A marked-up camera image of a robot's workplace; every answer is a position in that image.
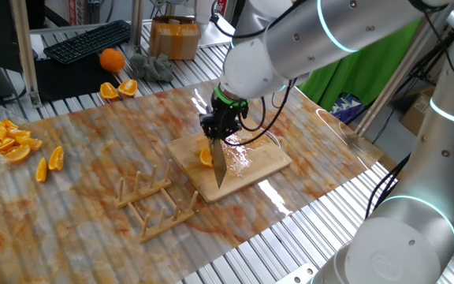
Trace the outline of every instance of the wooden cutting board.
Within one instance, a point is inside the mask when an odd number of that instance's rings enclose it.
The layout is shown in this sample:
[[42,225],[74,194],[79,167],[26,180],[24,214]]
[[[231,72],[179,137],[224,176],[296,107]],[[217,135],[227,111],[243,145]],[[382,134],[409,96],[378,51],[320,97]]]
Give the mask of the wooden cutting board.
[[[228,138],[233,144],[251,139],[256,133],[240,131]],[[263,136],[255,142],[239,147],[222,143],[227,163],[227,174],[218,188],[213,169],[199,160],[200,152],[208,147],[204,133],[174,140],[167,144],[171,156],[207,202],[218,201],[236,191],[278,172],[292,162],[271,139]]]

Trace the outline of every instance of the orange wedge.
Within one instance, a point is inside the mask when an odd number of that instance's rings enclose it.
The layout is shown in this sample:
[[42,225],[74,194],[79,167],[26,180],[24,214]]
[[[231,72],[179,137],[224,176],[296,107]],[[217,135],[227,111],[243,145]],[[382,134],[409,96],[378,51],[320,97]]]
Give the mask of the orange wedge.
[[0,139],[3,140],[6,138],[6,134],[8,133],[8,130],[6,130],[6,125],[2,122],[0,122]]
[[6,134],[7,137],[16,139],[17,136],[24,136],[27,138],[31,138],[31,131],[24,131],[19,129],[8,129],[8,133]]
[[8,159],[8,162],[15,164],[20,163],[28,158],[29,153],[31,153],[31,148],[28,145],[19,146],[18,148],[9,151],[5,157]]
[[104,83],[101,85],[101,89],[99,90],[101,96],[104,99],[116,99],[118,98],[117,90],[111,83]]
[[138,91],[138,82],[129,79],[118,87],[118,91],[122,95],[134,96],[136,94],[136,91]]
[[209,148],[204,148],[199,155],[199,159],[204,166],[213,167],[213,159],[211,158],[211,153]]
[[2,151],[7,151],[15,144],[15,140],[12,138],[5,138],[0,142],[0,153]]
[[47,161],[44,157],[41,158],[41,160],[39,161],[38,169],[36,169],[36,181],[47,181]]
[[54,153],[50,157],[50,161],[48,162],[48,169],[49,170],[62,170],[62,166],[64,165],[64,149],[62,146],[55,148]]
[[15,125],[13,122],[11,122],[9,119],[5,119],[2,121],[2,123],[4,123],[6,125],[6,128],[15,128],[15,129],[19,129],[19,127],[17,125]]
[[38,151],[41,148],[41,145],[43,145],[43,142],[41,140],[29,138],[26,136],[17,136],[17,142],[20,145],[29,145],[29,147],[31,147],[31,150],[33,151]]

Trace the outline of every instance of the gray cloth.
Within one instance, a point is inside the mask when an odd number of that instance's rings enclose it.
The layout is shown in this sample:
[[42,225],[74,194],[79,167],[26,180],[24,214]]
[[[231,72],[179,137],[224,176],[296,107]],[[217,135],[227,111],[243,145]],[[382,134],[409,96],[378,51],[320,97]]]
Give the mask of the gray cloth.
[[162,80],[170,82],[173,80],[173,66],[169,63],[167,55],[160,54],[158,58],[146,57],[136,54],[131,58],[131,64],[136,70],[138,78],[155,82]]

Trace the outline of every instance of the knife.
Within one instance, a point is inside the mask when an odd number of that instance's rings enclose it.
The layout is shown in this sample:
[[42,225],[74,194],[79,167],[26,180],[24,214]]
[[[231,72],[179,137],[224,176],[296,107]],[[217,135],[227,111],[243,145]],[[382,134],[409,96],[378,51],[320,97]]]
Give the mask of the knife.
[[225,174],[227,173],[227,163],[225,162],[224,151],[221,148],[220,139],[210,139],[210,153],[213,164],[214,176],[217,179],[218,188],[224,181]]

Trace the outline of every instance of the black keyboard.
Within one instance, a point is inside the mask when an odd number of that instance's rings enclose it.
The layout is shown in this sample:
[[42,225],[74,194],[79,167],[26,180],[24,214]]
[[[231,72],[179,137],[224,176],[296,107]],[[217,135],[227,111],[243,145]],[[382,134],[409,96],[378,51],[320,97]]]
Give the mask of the black keyboard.
[[45,48],[43,52],[62,64],[69,64],[89,54],[124,42],[130,37],[130,24],[122,20],[113,21],[61,43],[56,43]]

